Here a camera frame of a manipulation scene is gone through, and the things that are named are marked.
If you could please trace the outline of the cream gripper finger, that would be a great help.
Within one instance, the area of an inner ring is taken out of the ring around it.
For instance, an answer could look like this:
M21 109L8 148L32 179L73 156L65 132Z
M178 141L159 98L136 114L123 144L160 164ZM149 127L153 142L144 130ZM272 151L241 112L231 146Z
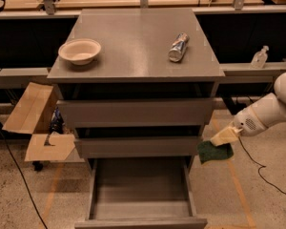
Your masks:
M227 143L232 143L238 140L241 129L228 126L214 135L210 141L214 146L220 146Z

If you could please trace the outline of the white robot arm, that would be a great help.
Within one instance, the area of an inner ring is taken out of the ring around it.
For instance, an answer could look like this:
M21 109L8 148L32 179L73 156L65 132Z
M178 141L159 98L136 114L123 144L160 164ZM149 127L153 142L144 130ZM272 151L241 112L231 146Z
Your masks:
M274 91L238 112L227 127L214 135L214 146L231 143L240 136L259 135L270 127L286 122L286 73L274 83Z

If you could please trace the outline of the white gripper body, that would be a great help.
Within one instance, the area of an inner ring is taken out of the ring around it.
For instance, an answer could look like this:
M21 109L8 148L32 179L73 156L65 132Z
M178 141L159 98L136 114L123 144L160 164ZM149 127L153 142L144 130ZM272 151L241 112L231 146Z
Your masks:
M265 107L252 104L234 117L234 126L238 133L243 136L258 135L269 127L270 112Z

